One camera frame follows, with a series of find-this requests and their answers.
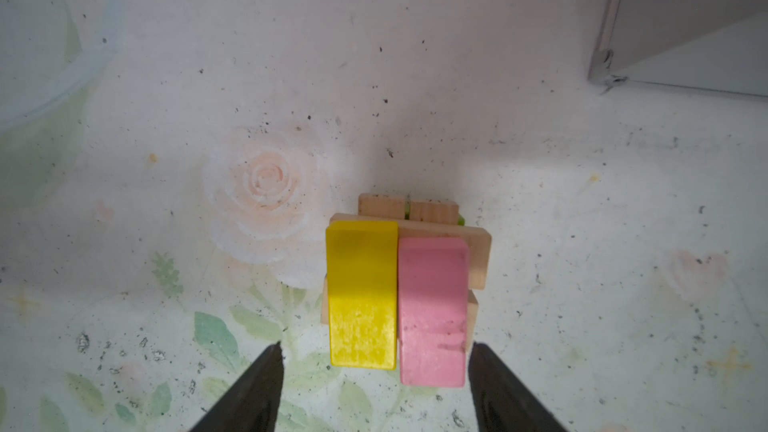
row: floral tablecloth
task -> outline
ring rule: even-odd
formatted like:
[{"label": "floral tablecloth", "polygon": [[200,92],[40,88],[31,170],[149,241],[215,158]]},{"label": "floral tablecloth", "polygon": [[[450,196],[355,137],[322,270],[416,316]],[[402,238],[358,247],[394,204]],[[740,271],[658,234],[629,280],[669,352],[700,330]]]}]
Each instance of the floral tablecloth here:
[{"label": "floral tablecloth", "polygon": [[120,2],[0,137],[1,432],[188,430],[275,341],[278,430],[476,430],[468,386],[330,366],[361,192],[493,235],[475,339],[569,430],[765,428],[764,102],[590,86],[605,0]]}]

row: dirt speck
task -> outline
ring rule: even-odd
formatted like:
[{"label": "dirt speck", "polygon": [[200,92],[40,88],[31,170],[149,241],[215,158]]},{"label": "dirt speck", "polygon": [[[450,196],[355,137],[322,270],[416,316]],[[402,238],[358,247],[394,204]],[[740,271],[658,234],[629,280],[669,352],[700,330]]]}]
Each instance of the dirt speck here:
[{"label": "dirt speck", "polygon": [[88,337],[88,334],[81,332],[78,336],[78,352],[84,354],[89,347],[91,347],[91,339]]},{"label": "dirt speck", "polygon": [[458,411],[454,410],[451,414],[451,417],[453,418],[453,423],[456,425],[456,427],[465,428],[464,420],[458,416]]}]

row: yellow block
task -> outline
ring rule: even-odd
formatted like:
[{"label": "yellow block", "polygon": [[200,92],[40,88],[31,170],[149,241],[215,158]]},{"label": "yellow block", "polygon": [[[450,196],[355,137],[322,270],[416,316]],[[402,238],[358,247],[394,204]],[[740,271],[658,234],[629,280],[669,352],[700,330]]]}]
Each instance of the yellow block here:
[{"label": "yellow block", "polygon": [[326,256],[331,363],[394,370],[397,222],[334,222]]}]

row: stack of blocks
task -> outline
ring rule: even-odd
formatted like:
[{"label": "stack of blocks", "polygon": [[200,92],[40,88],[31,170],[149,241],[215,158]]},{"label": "stack of blocks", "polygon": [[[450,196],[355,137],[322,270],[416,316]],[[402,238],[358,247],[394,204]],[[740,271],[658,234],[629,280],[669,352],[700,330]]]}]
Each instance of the stack of blocks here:
[{"label": "stack of blocks", "polygon": [[449,201],[362,194],[358,213],[326,230],[331,363],[393,370],[399,350],[405,385],[463,387],[491,235]]}]

